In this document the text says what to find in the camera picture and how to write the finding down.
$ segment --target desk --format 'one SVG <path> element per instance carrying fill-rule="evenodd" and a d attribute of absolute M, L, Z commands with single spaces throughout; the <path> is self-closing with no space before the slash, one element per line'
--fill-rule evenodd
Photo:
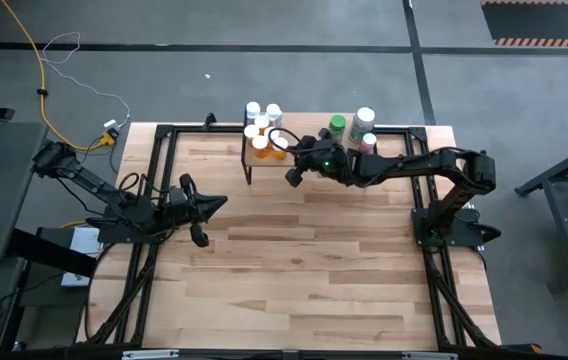
<path fill-rule="evenodd" d="M 308 116 L 323 121 L 326 114 Z M 119 179 L 146 171 L 156 125 L 131 124 Z M 431 149 L 455 145 L 451 127 L 426 129 Z M 381 155 L 404 147 L 399 138 L 378 140 Z M 172 182 L 188 172 L 198 191 L 229 201 L 204 225 L 211 246 L 197 248 L 184 230 L 162 245 L 144 347 L 434 350 L 410 180 L 359 189 L 307 173 L 295 189 L 284 179 L 287 168 L 264 167 L 249 186 L 241 150 L 241 134 L 179 136 Z M 440 196 L 452 188 L 444 178 L 436 183 Z M 114 246 L 97 269 L 91 333 L 122 296 L 130 252 L 130 245 Z M 461 303 L 499 343 L 482 262 L 468 249 L 450 252 Z M 443 311 L 454 339 L 448 308 Z M 136 314 L 134 302 L 127 338 Z"/>

